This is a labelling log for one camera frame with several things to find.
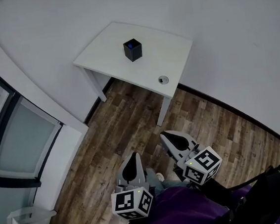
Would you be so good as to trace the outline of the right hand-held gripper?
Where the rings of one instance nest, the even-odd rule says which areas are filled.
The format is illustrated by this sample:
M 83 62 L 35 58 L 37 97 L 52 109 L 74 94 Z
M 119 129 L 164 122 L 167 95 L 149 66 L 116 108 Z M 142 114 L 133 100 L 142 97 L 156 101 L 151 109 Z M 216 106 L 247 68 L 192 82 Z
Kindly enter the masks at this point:
M 160 134 L 168 155 L 181 168 L 183 177 L 198 185 L 205 184 L 214 176 L 222 158 L 210 146 L 196 144 L 196 140 L 184 132 L 164 131 Z M 192 149 L 185 154 L 185 149 Z

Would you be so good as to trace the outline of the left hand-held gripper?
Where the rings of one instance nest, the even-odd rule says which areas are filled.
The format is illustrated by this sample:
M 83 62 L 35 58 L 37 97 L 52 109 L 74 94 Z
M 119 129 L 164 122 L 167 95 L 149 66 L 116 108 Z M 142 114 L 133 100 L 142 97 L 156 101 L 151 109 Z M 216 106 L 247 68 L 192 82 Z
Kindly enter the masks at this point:
M 137 176 L 138 183 L 133 181 Z M 111 195 L 113 214 L 126 220 L 141 219 L 149 215 L 153 189 L 146 182 L 140 154 L 132 153 L 120 166 L 115 193 Z

